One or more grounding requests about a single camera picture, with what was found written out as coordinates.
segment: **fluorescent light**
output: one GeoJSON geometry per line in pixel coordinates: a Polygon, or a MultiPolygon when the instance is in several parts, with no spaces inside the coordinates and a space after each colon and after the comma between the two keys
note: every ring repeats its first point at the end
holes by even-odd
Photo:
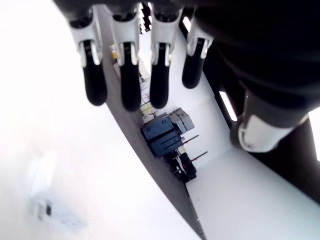
{"type": "Polygon", "coordinates": [[[320,161],[320,107],[309,112],[309,119],[313,134],[316,156],[318,161],[320,161]]]}
{"type": "Polygon", "coordinates": [[[236,113],[235,113],[233,107],[231,106],[231,103],[230,103],[230,100],[229,100],[227,94],[224,91],[219,91],[219,93],[220,93],[220,96],[221,96],[223,103],[226,107],[226,110],[228,111],[228,113],[230,115],[231,120],[237,121],[236,113]]]}
{"type": "Polygon", "coordinates": [[[184,17],[184,19],[182,20],[185,28],[188,30],[188,32],[190,32],[191,29],[191,22],[189,20],[189,18],[187,18],[186,16],[184,17]]]}
{"type": "Polygon", "coordinates": [[[142,10],[139,8],[139,18],[143,18],[145,15],[142,10]]]}

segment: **robotic hand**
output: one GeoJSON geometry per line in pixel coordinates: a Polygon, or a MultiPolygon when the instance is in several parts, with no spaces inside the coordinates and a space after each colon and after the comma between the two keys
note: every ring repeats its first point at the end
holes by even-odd
{"type": "MultiPolygon", "coordinates": [[[[81,55],[87,98],[95,106],[107,100],[103,43],[95,5],[108,7],[120,66],[122,103],[128,111],[139,109],[138,2],[54,1],[69,23],[81,55]]],[[[163,108],[168,100],[171,53],[186,6],[195,8],[195,12],[187,36],[183,85],[188,89],[197,86],[208,48],[214,41],[225,63],[246,89],[244,111],[231,128],[233,144],[249,152],[268,152],[301,124],[310,110],[320,105],[320,61],[312,54],[320,43],[320,36],[313,34],[320,25],[317,11],[308,12],[309,18],[303,21],[303,7],[292,3],[288,8],[285,1],[257,4],[247,0],[242,3],[153,0],[151,3],[150,101],[155,108],[163,108]]],[[[310,5],[308,8],[319,9],[310,5]]]]}

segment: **black fingertip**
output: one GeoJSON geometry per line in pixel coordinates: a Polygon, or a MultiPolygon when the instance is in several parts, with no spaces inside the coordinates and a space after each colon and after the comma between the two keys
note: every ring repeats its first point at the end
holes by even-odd
{"type": "Polygon", "coordinates": [[[83,68],[85,92],[89,102],[101,106],[107,101],[107,85],[102,64],[87,62],[83,68]]]}
{"type": "Polygon", "coordinates": [[[129,112],[134,112],[141,104],[139,67],[130,62],[120,67],[120,74],[123,107],[129,112]]]}
{"type": "Polygon", "coordinates": [[[150,102],[156,109],[166,106],[169,97],[169,67],[164,64],[152,65],[150,102]]]}
{"type": "Polygon", "coordinates": [[[199,56],[186,55],[182,83],[187,89],[194,89],[199,84],[204,63],[205,60],[199,56]]]}

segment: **ceiling light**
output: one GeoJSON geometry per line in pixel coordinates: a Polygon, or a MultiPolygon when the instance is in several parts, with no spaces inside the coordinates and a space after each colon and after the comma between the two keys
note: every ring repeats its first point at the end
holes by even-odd
{"type": "Polygon", "coordinates": [[[143,18],[145,15],[142,10],[139,8],[139,18],[143,18]]]}
{"type": "Polygon", "coordinates": [[[309,112],[309,119],[313,134],[316,156],[318,161],[320,161],[320,107],[309,112]]]}
{"type": "Polygon", "coordinates": [[[189,18],[187,18],[186,16],[184,17],[184,19],[182,20],[185,28],[188,30],[188,32],[190,32],[191,29],[191,22],[189,20],[189,18]]]}
{"type": "Polygon", "coordinates": [[[237,121],[236,113],[235,113],[233,107],[231,106],[231,103],[230,103],[230,100],[229,100],[227,94],[224,91],[219,91],[219,94],[223,100],[223,103],[226,107],[226,110],[228,111],[228,113],[230,115],[231,120],[237,121]]]}

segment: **white wall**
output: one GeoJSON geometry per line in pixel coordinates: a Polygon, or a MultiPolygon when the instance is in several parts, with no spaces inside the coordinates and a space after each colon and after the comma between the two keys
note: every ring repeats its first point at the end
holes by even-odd
{"type": "MultiPolygon", "coordinates": [[[[139,55],[151,72],[151,32],[140,35],[139,55]]],[[[182,108],[190,115],[195,128],[182,136],[186,140],[199,135],[198,138],[184,145],[187,154],[191,159],[208,151],[208,153],[197,161],[194,166],[200,168],[208,161],[222,154],[231,147],[228,133],[229,128],[224,120],[221,111],[214,99],[215,95],[211,90],[204,73],[201,75],[199,85],[194,89],[187,89],[182,84],[182,72],[186,58],[186,40],[183,34],[178,31],[172,61],[169,72],[169,99],[167,105],[159,109],[157,115],[182,108]]]]}
{"type": "Polygon", "coordinates": [[[193,162],[193,165],[199,169],[232,147],[229,140],[229,128],[214,98],[202,102],[187,113],[195,128],[182,136],[188,140],[199,134],[197,138],[184,145],[188,156],[194,159],[208,151],[207,154],[193,162]]]}
{"type": "Polygon", "coordinates": [[[69,239],[31,224],[27,211],[28,169],[48,151],[60,156],[57,171],[77,176],[55,181],[82,190],[89,225],[75,239],[199,239],[107,106],[87,101],[80,58],[54,4],[2,2],[0,21],[0,239],[69,239]]]}
{"type": "Polygon", "coordinates": [[[208,240],[319,239],[319,205],[244,151],[213,159],[187,189],[208,240]]]}

